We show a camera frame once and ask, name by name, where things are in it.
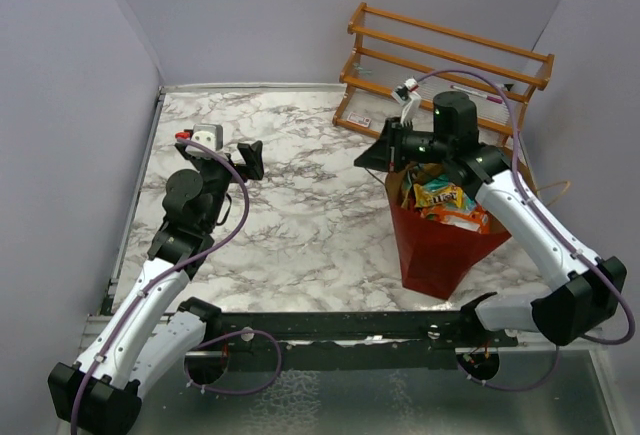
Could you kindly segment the yellow M&Ms packet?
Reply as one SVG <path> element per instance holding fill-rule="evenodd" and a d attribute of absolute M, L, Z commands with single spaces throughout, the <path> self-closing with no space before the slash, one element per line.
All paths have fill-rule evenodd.
<path fill-rule="evenodd" d="M 464 192 L 453 184 L 437 187 L 435 190 L 429 190 L 426 185 L 414 184 L 412 190 L 416 208 L 432 208 L 443 204 L 463 208 L 465 204 Z"/>

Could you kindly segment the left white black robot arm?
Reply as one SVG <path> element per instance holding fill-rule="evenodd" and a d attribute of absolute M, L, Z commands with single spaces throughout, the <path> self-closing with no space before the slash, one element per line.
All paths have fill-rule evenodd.
<path fill-rule="evenodd" d="M 56 415 L 73 434 L 128 433 L 165 372 L 190 348 L 210 349 L 220 340 L 216 309 L 207 303 L 178 312 L 166 325 L 160 320 L 206 258 L 232 240 L 215 241 L 212 233 L 226 220 L 229 186 L 263 178 L 263 144 L 238 144 L 240 164 L 194 132 L 180 134 L 175 147 L 192 166 L 166 182 L 165 215 L 133 287 L 76 361 L 49 374 Z"/>

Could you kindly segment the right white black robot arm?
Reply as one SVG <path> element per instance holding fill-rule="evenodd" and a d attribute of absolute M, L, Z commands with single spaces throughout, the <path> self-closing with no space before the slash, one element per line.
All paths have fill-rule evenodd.
<path fill-rule="evenodd" d="M 494 216 L 537 266 L 546 290 L 539 295 L 490 293 L 468 307 L 459 322 L 461 338 L 481 346 L 495 331 L 538 332 L 566 346 L 611 318 L 620 306 L 626 268 L 616 257 L 604 259 L 575 238 L 529 189 L 518 172 L 516 157 L 480 142 L 476 106 L 459 91 L 433 100 L 433 129 L 412 126 L 421 98 L 416 89 L 396 88 L 399 117 L 385 121 L 379 139 L 355 166 L 398 172 L 411 163 L 436 163 L 449 180 Z"/>

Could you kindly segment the red paper bag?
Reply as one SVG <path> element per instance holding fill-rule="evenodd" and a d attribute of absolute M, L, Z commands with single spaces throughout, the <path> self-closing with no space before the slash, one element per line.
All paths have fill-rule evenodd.
<path fill-rule="evenodd" d="M 385 190 L 399 254 L 402 285 L 446 300 L 469 270 L 511 238 L 495 217 L 480 234 L 420 217 L 401 206 L 404 172 L 389 173 Z"/>

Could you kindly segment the orange snack packet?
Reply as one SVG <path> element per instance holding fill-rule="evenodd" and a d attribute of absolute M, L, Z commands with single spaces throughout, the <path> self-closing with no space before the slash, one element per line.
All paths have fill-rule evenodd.
<path fill-rule="evenodd" d="M 458 209 L 435 206 L 423 208 L 420 211 L 420 216 L 426 220 L 455 226 L 479 234 L 488 234 L 490 232 L 489 215 L 483 209 L 476 208 L 472 211 L 460 211 Z"/>

